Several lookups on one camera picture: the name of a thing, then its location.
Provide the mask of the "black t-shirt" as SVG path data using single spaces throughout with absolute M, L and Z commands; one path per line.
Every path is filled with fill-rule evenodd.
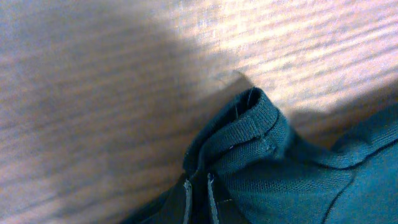
M 252 88 L 199 133 L 183 170 L 193 189 L 190 223 L 210 223 L 209 173 L 220 178 L 249 223 L 396 223 L 397 106 L 320 149 Z M 171 189 L 126 222 L 149 223 Z

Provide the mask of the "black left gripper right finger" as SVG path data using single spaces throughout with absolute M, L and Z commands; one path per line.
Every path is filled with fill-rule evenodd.
M 211 224 L 249 224 L 217 175 L 207 175 L 207 191 Z

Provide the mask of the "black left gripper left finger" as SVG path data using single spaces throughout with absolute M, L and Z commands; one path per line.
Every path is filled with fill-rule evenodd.
M 150 224 L 189 224 L 192 215 L 192 185 L 182 175 L 171 189 L 162 208 L 151 218 Z

